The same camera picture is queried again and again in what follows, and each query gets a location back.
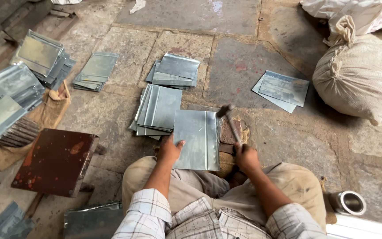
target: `burlap sack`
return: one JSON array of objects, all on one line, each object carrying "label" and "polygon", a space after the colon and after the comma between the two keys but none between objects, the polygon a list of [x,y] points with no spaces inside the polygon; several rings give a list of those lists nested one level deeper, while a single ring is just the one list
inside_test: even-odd
[{"label": "burlap sack", "polygon": [[337,111],[382,121],[382,40],[355,36],[351,16],[336,25],[340,40],[319,60],[313,85],[324,102]]},{"label": "burlap sack", "polygon": [[[58,91],[46,89],[42,97],[44,102],[31,111],[27,117],[35,121],[40,129],[56,128],[70,105],[70,93],[66,82],[61,84]],[[22,159],[32,145],[33,143],[21,148],[0,145],[0,170],[3,171],[17,160]]]}]

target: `plaid shirt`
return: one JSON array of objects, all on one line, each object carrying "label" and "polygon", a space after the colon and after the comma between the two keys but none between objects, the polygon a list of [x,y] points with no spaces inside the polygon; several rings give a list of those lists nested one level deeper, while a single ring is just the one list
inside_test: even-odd
[{"label": "plaid shirt", "polygon": [[171,215],[167,199],[156,189],[136,192],[112,239],[326,239],[320,226],[297,203],[277,209],[266,227],[228,208],[212,209],[202,197]]}]

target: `stone floor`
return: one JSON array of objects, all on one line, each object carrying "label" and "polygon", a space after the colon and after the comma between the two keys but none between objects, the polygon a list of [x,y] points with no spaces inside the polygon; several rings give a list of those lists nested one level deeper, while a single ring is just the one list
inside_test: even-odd
[{"label": "stone floor", "polygon": [[[29,238],[61,238],[68,208],[121,199],[125,169],[157,142],[127,130],[156,59],[166,52],[201,61],[197,87],[183,92],[188,105],[236,104],[234,117],[249,130],[249,144],[261,164],[290,162],[328,178],[330,192],[353,190],[367,202],[363,218],[382,222],[382,126],[342,115],[326,106],[311,86],[305,107],[292,114],[251,92],[266,70],[311,80],[327,50],[328,28],[311,18],[298,0],[154,0],[129,15],[133,2],[84,0],[66,6],[81,18],[61,40],[78,62],[69,75],[72,103],[59,129],[98,134],[108,147],[94,156],[85,182],[92,195],[48,196],[34,216]],[[51,31],[58,19],[48,17],[39,31]],[[382,31],[375,33],[382,38]],[[74,90],[71,81],[94,51],[120,54],[100,93]],[[35,193],[11,189],[19,162],[0,172],[0,212],[15,200],[26,209]]]}]

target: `man's right hand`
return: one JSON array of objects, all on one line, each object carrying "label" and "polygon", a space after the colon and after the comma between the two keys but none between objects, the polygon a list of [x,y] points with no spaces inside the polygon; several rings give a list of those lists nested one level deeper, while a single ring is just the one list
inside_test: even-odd
[{"label": "man's right hand", "polygon": [[257,150],[250,145],[235,143],[236,162],[238,167],[246,174],[250,171],[260,170]]}]

